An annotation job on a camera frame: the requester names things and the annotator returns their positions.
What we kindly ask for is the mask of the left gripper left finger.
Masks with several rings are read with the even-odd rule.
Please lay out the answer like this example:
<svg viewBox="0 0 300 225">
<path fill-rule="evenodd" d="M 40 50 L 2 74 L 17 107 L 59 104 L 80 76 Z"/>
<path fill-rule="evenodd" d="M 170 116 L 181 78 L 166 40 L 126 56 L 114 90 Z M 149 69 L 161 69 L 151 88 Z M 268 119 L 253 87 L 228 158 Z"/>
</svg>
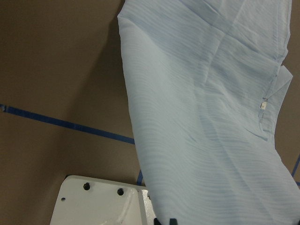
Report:
<svg viewBox="0 0 300 225">
<path fill-rule="evenodd" d="M 154 223 L 154 225 L 161 225 L 161 223 L 159 222 L 159 220 L 157 218 L 154 218 L 153 223 Z"/>
</svg>

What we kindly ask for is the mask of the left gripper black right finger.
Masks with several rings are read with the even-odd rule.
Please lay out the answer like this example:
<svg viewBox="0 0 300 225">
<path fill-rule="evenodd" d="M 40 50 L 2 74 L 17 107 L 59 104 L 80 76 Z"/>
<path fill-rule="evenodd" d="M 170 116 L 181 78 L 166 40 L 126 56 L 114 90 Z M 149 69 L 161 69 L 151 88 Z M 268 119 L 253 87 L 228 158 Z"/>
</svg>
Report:
<svg viewBox="0 0 300 225">
<path fill-rule="evenodd" d="M 177 219 L 175 219 L 175 218 L 170 218 L 170 220 L 169 220 L 169 225 L 177 225 Z"/>
</svg>

